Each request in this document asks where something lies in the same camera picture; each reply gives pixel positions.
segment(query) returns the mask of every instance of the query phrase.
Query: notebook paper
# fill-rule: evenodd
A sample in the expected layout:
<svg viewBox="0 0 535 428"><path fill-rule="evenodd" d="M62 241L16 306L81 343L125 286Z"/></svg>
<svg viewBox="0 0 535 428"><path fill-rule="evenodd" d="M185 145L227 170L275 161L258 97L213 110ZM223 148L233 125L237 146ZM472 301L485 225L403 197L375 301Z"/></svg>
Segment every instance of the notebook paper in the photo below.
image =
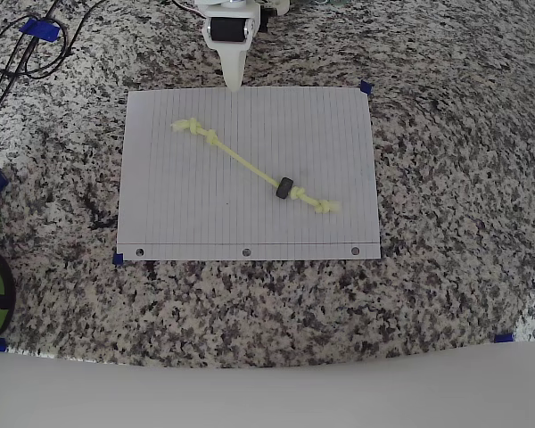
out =
<svg viewBox="0 0 535 428"><path fill-rule="evenodd" d="M275 180L289 177L338 213L276 189L179 119L206 129ZM333 87L131 92L117 252L124 260L380 258L367 95Z"/></svg>

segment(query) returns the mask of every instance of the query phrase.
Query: rope toy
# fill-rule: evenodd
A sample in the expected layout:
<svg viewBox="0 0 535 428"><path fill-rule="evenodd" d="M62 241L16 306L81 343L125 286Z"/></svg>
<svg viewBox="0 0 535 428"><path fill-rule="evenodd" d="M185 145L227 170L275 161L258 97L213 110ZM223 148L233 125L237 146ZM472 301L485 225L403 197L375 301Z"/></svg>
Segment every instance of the rope toy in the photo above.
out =
<svg viewBox="0 0 535 428"><path fill-rule="evenodd" d="M325 199L315 199L307 196L306 191L303 187L298 187L293 185L293 181L290 178L284 177L280 183L277 183L272 177L270 177L265 172L257 169L246 159L240 156L238 153L234 152L227 145L223 144L216 135L214 129L204 129L200 122L195 118L190 118L188 120L182 119L177 120L172 124L173 130L176 132L180 131L190 131L194 136L203 136L206 138L206 142L212 146L219 148L224 151L226 154L230 155L232 159L240 162L244 167L249 169L251 172L256 174L258 177L263 178L267 183L275 187L276 195L278 198L287 199L287 196L290 196L293 201L300 200L308 203L318 214L327 214L329 212L337 212L341 209L341 205L335 201L327 201Z"/></svg>

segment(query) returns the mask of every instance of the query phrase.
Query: granite countertop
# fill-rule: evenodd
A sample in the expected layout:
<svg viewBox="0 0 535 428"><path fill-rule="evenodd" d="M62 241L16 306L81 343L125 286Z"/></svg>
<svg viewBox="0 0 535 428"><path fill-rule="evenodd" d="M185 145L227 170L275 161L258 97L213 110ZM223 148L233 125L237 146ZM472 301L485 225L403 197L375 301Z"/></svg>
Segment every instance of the granite countertop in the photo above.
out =
<svg viewBox="0 0 535 428"><path fill-rule="evenodd" d="M0 29L49 1L0 2ZM70 33L92 1L62 1ZM374 84L383 259L115 267L128 90L222 86L201 21L110 0L55 76L0 111L13 352L295 366L535 340L535 3L294 4L245 85Z"/></svg>

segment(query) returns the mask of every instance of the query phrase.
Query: yellow rope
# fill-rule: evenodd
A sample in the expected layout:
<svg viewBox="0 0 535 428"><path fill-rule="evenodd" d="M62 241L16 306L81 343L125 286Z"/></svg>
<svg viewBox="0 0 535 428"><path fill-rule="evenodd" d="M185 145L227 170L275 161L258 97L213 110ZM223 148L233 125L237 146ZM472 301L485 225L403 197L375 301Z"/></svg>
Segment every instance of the yellow rope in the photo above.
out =
<svg viewBox="0 0 535 428"><path fill-rule="evenodd" d="M234 152L227 145L223 144L220 140L218 140L218 136L216 135L216 131L214 129L206 130L202 128L202 125L195 118L190 118L189 120L185 120L185 119L178 120L172 124L172 128L175 131L189 130L191 134L193 134L194 136L205 137L206 142L208 144L215 145L220 150L223 150L224 152L229 154L233 159L237 160L242 165L244 165L244 167L249 169L251 172L253 172L254 174L257 174L259 177L266 180L273 187L275 188L279 187L279 183L277 183L272 177L270 177L265 172L260 171L259 169L254 167L246 159L244 159L238 153ZM301 201L304 201L305 203L308 203L309 205L315 208L315 212L320 213L320 214L326 214L328 212L336 212L341 209L341 205L338 202L326 201L325 199L314 199L314 198L311 198L310 196L307 196L305 193L305 189L303 187L294 186L292 190L290 191L289 195L291 196L293 200L299 199Z"/></svg>

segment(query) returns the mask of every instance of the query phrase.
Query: cable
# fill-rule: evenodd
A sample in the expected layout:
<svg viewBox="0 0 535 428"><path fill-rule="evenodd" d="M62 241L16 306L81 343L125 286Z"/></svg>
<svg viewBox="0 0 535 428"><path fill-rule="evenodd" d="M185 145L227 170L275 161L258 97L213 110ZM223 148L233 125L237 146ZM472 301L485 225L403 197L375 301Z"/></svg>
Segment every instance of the cable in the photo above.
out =
<svg viewBox="0 0 535 428"><path fill-rule="evenodd" d="M36 25L39 22L49 22L51 24L56 25L59 27L62 31L62 48L60 50L60 53L55 57L55 59L45 66L37 67L34 70L28 70L28 61L31 58L31 55L36 50L37 44L39 43L38 37L33 37L31 41L29 42L28 46L26 47L26 50L21 56L20 61L18 62L18 65L16 66L15 71L11 71L12 64L14 62L14 59L18 55L18 52L20 51L20 46L22 41L25 37L28 35L25 33L22 33L19 37L18 41L16 42L16 45L14 46L12 53L10 55L10 58L8 59L8 62L6 65L2 68L0 66L0 90L2 86L4 85L4 82L8 79L8 84L2 94L0 95L0 107L2 106L4 99L10 92L12 91L12 87L16 80L18 78L25 76L28 78L31 78L33 80L39 80L41 78L47 78L54 74L63 64L63 62L71 55L71 49L73 48L76 40L79 37L79 33L83 29L83 26L85 25L87 19L91 16L91 14L97 9L99 6L101 6L103 3L107 2L107 0L100 0L97 3L95 3L83 16L81 22L79 23L78 29L76 30L75 34L73 35L73 38L69 39L68 30L61 22L53 18L53 14L57 6L59 5L61 0L55 0L52 5L50 6L50 9L48 10L47 14L44 18L38 18L34 14L27 14L19 18L18 20L15 20L8 24L2 32L0 32L0 43L2 42L6 32L13 28L14 26L18 25L22 21L26 21L29 19L35 20L33 25Z"/></svg>
<svg viewBox="0 0 535 428"><path fill-rule="evenodd" d="M200 16L201 18L206 18L204 14L200 12L198 9L193 9L192 7L184 6L183 4L180 4L177 0L172 0L172 3L174 3L177 7L179 7L183 11L190 12L196 16Z"/></svg>

